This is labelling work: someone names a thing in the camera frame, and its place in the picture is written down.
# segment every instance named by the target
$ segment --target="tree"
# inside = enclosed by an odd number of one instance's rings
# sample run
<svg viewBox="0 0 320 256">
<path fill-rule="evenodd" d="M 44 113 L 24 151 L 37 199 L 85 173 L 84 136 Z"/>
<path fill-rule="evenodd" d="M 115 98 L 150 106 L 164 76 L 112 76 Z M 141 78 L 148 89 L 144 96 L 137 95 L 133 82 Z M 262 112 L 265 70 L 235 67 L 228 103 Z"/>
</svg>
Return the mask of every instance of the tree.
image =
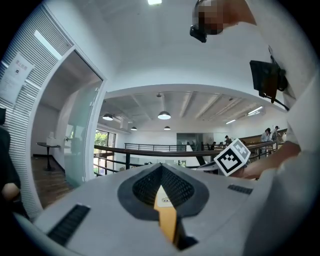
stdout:
<svg viewBox="0 0 320 256">
<path fill-rule="evenodd" d="M 98 146 L 107 146 L 107 139 L 108 139 L 108 134 L 107 133 L 101 133 L 101 132 L 96 132 L 95 137 L 94 137 L 94 145 Z M 94 153 L 101 153 L 102 150 L 100 149 L 94 149 Z"/>
</svg>

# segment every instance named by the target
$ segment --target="person's arm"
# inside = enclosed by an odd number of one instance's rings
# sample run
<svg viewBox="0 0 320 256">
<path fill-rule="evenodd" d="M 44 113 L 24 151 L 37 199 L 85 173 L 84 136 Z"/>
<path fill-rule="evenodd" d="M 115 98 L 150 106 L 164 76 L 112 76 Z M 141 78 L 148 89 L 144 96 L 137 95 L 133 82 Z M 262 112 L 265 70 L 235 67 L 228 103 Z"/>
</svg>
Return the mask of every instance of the person's arm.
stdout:
<svg viewBox="0 0 320 256">
<path fill-rule="evenodd" d="M 259 178 L 263 171 L 278 168 L 286 159 L 297 156 L 300 151 L 299 145 L 286 141 L 274 154 L 249 164 L 247 168 L 240 169 L 231 176 L 245 179 Z"/>
</svg>

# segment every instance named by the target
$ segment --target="door frame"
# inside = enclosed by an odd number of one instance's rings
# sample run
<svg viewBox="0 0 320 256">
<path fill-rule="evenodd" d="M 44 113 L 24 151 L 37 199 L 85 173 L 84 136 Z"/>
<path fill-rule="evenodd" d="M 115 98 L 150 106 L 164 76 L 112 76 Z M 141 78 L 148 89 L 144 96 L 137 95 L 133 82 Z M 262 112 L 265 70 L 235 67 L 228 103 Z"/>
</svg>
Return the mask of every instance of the door frame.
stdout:
<svg viewBox="0 0 320 256">
<path fill-rule="evenodd" d="M 25 163 L 26 163 L 26 169 L 27 169 L 27 176 L 28 176 L 28 181 L 30 184 L 30 189 L 35 201 L 35 204 L 39 211 L 43 210 L 43 207 L 41 205 L 37 190 L 36 190 L 36 185 L 35 185 L 35 180 L 33 176 L 33 171 L 32 171 L 32 165 L 31 165 L 31 137 L 32 137 L 32 130 L 34 126 L 34 121 L 35 121 L 35 116 L 36 112 L 40 103 L 40 100 L 44 94 L 45 89 L 48 86 L 48 83 L 58 70 L 58 68 L 61 66 L 61 64 L 67 59 L 67 57 L 72 53 L 76 52 L 82 59 L 83 61 L 101 78 L 102 83 L 101 86 L 97 92 L 96 98 L 93 102 L 92 109 L 91 109 L 91 115 L 89 117 L 89 122 L 88 122 L 88 127 L 87 127 L 87 132 L 85 135 L 85 146 L 84 146 L 84 181 L 89 181 L 90 179 L 94 179 L 94 173 L 91 170 L 93 167 L 94 163 L 94 146 L 95 146 L 95 131 L 97 128 L 98 124 L 98 119 L 99 119 L 99 114 L 100 114 L 100 109 L 103 104 L 103 100 L 105 98 L 105 94 L 107 92 L 107 78 L 105 75 L 99 70 L 94 63 L 91 61 L 91 59 L 86 56 L 86 54 L 81 50 L 81 48 L 77 45 L 77 43 L 71 38 L 70 35 L 66 32 L 66 30 L 62 27 L 62 25 L 58 22 L 56 17 L 52 14 L 50 9 L 47 7 L 45 3 L 43 3 L 44 8 L 46 11 L 49 13 L 50 17 L 52 20 L 55 22 L 55 26 L 61 30 L 64 35 L 67 37 L 67 39 L 73 43 L 73 46 L 62 56 L 60 60 L 57 61 L 57 63 L 54 65 L 46 79 L 44 80 L 41 88 L 38 91 L 38 94 L 34 100 L 32 109 L 30 111 L 30 116 L 29 116 L 29 121 L 28 121 L 28 126 L 27 126 L 27 131 L 26 131 L 26 141 L 25 141 Z"/>
<path fill-rule="evenodd" d="M 100 115 L 100 110 L 105 99 L 105 95 L 107 92 L 107 82 L 108 79 L 104 75 L 104 73 L 95 66 L 95 64 L 91 61 L 91 59 L 86 56 L 86 54 L 81 50 L 81 48 L 77 45 L 74 39 L 68 34 L 68 32 L 64 29 L 64 27 L 59 23 L 57 18 L 51 12 L 50 8 L 43 3 L 44 8 L 49 13 L 50 17 L 54 20 L 56 26 L 65 34 L 65 36 L 73 43 L 74 50 L 77 54 L 87 63 L 87 65 L 101 78 L 102 83 L 96 95 L 95 101 L 92 106 L 91 115 L 89 118 L 89 125 L 87 128 L 87 135 L 85 136 L 85 160 L 84 160 L 84 181 L 89 181 L 95 178 L 94 172 L 91 170 L 94 166 L 94 147 L 95 147 L 95 134 L 96 128 L 98 125 L 98 119 Z"/>
</svg>

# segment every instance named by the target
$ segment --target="fluorescent light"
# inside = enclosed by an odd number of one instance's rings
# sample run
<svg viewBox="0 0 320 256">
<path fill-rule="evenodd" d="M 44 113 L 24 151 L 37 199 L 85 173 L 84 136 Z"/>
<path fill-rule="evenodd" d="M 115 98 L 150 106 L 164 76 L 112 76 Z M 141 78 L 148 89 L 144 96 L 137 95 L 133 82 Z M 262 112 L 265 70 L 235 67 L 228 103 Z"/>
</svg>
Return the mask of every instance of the fluorescent light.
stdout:
<svg viewBox="0 0 320 256">
<path fill-rule="evenodd" d="M 254 112 L 256 112 L 256 111 L 258 111 L 258 110 L 260 110 L 260 109 L 262 109 L 262 108 L 263 108 L 263 106 L 260 106 L 260 107 L 258 107 L 257 109 L 252 110 L 251 112 L 249 112 L 248 115 L 250 115 L 250 114 L 252 114 L 252 113 L 254 113 Z"/>
<path fill-rule="evenodd" d="M 248 117 L 251 117 L 251 116 L 254 116 L 254 115 L 258 115 L 258 114 L 260 114 L 260 111 L 253 112 L 253 113 L 251 113 L 251 114 L 248 114 L 247 116 L 248 116 Z"/>
<path fill-rule="evenodd" d="M 149 5 L 159 5 L 162 3 L 162 0 L 148 0 Z"/>
<path fill-rule="evenodd" d="M 171 118 L 171 115 L 167 111 L 161 111 L 158 115 L 158 118 L 161 120 L 168 120 Z"/>
<path fill-rule="evenodd" d="M 34 36 L 39 42 L 58 60 L 62 59 L 62 55 L 44 38 L 42 34 L 38 30 L 34 32 Z"/>
<path fill-rule="evenodd" d="M 226 122 L 225 124 L 227 125 L 227 124 L 230 124 L 230 123 L 232 123 L 234 121 L 236 121 L 236 119 L 233 119 L 232 121 Z"/>
<path fill-rule="evenodd" d="M 102 118 L 107 121 L 112 121 L 114 119 L 111 114 L 105 114 Z"/>
</svg>

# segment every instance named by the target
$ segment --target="black and white fiducial marker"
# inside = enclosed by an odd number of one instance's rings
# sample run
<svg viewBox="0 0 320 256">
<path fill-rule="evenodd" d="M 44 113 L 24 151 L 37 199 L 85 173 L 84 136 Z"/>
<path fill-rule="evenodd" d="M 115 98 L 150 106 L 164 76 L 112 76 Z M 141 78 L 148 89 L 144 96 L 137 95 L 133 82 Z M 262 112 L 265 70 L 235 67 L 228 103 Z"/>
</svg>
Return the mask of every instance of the black and white fiducial marker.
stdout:
<svg viewBox="0 0 320 256">
<path fill-rule="evenodd" d="M 237 138 L 218 154 L 214 161 L 223 174 L 229 176 L 243 167 L 247 163 L 249 156 L 249 149 Z"/>
</svg>

